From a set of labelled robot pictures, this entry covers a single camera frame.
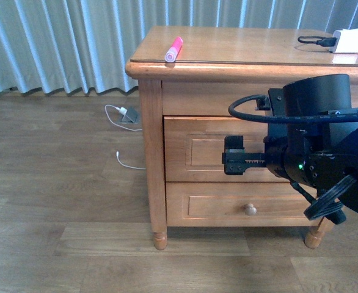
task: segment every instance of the pink highlighter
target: pink highlighter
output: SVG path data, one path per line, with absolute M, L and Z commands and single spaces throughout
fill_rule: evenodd
M 183 46 L 183 40 L 181 39 L 181 37 L 177 37 L 175 41 L 172 43 L 171 48 L 169 48 L 168 52 L 166 53 L 164 59 L 167 62 L 175 62 L 182 46 Z

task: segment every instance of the bottom drawer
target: bottom drawer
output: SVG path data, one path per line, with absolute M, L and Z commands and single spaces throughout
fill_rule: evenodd
M 288 183 L 167 183 L 168 226 L 310 226 Z

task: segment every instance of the dresser top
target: dresser top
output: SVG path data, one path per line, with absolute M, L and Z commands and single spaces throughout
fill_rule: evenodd
M 165 62 L 165 53 L 181 36 L 176 63 L 358 66 L 358 54 L 332 54 L 328 48 L 299 43 L 301 35 L 331 36 L 314 30 L 155 26 L 130 61 Z

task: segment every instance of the curtain fold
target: curtain fold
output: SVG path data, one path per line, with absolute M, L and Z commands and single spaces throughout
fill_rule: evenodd
M 1 0 L 0 92 L 129 91 L 125 63 L 155 25 L 358 27 L 358 0 Z

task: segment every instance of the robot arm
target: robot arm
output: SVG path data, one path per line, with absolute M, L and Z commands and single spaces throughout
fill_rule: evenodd
M 250 100 L 266 116 L 240 113 L 235 107 Z M 326 216 L 335 224 L 346 220 L 343 205 L 358 212 L 358 108 L 351 108 L 349 76 L 333 74 L 304 79 L 234 102 L 236 118 L 268 124 L 264 153 L 246 153 L 242 136 L 225 138 L 224 172 L 242 175 L 266 167 L 310 203 L 308 219 Z M 314 187 L 317 198 L 300 184 Z

